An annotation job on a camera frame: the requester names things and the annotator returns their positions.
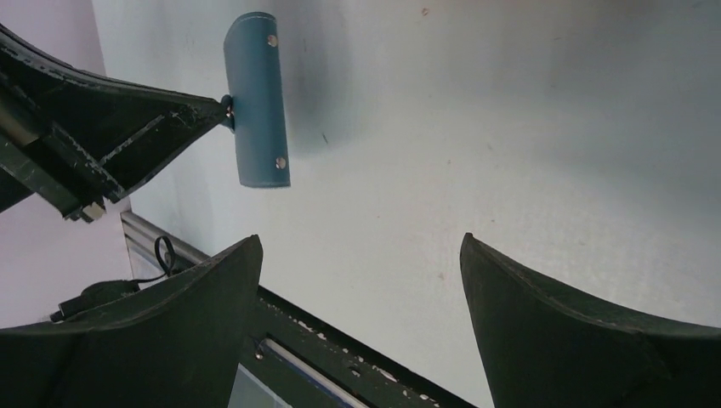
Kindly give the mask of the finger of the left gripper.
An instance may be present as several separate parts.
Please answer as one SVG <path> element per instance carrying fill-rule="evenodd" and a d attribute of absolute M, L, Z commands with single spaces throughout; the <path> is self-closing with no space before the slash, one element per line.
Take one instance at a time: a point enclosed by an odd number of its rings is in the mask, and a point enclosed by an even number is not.
<path fill-rule="evenodd" d="M 1 207 L 98 217 L 226 120 L 215 99 L 79 70 L 1 30 Z"/>

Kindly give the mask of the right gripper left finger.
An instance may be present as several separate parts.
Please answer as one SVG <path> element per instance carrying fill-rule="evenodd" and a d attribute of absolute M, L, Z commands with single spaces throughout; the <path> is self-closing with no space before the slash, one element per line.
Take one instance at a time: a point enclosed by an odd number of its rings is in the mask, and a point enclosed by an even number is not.
<path fill-rule="evenodd" d="M 262 262 L 251 235 L 68 321 L 2 329 L 2 406 L 227 406 Z"/>

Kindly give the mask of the blue leather card holder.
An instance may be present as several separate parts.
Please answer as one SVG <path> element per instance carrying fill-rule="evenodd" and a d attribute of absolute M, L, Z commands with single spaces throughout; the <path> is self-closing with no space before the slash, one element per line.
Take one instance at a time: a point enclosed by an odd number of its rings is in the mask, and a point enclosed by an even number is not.
<path fill-rule="evenodd" d="M 235 138 L 241 185 L 291 185 L 276 19 L 265 12 L 239 16 L 223 43 L 229 93 L 225 126 Z"/>

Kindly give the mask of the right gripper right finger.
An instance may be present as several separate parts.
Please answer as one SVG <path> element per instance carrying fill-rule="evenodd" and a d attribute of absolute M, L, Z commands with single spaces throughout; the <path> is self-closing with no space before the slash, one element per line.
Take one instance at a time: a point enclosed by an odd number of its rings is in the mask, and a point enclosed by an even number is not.
<path fill-rule="evenodd" d="M 495 406 L 719 406 L 717 327 L 595 297 L 471 234 L 460 269 Z"/>

